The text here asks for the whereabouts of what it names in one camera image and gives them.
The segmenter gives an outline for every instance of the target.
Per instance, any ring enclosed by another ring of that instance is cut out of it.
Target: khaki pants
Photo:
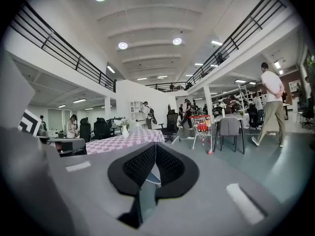
[[[282,144],[285,137],[285,126],[284,126],[284,107],[282,101],[270,101],[265,105],[265,119],[264,124],[261,128],[260,134],[258,136],[258,142],[260,143],[267,130],[266,127],[273,115],[276,115],[279,124],[280,138],[279,142]]]

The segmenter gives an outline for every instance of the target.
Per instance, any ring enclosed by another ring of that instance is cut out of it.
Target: gray chair
[[[219,123],[220,136],[221,136],[221,148],[224,143],[224,136],[234,136],[234,152],[236,151],[237,137],[240,135],[240,122],[235,117],[222,118]]]

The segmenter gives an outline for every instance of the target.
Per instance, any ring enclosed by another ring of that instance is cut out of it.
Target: vase
[[[123,137],[124,138],[128,138],[129,137],[129,132],[127,130],[127,126],[126,125],[123,126]]]

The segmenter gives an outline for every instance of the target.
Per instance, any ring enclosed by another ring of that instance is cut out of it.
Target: wall
[[[131,101],[147,101],[154,109],[158,124],[167,123],[168,104],[171,109],[176,109],[174,96],[129,80],[117,82],[116,95],[117,115],[121,117],[130,118]],[[153,124],[153,128],[160,128],[160,126]]]

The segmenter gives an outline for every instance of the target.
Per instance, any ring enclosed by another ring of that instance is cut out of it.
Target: shopping cart
[[[193,141],[192,150],[194,150],[195,142],[197,136],[201,136],[201,141],[205,141],[206,136],[210,136],[210,150],[208,151],[208,154],[212,154],[212,133],[211,133],[211,119],[210,116],[192,116],[190,117],[192,126],[195,131],[195,139]]]

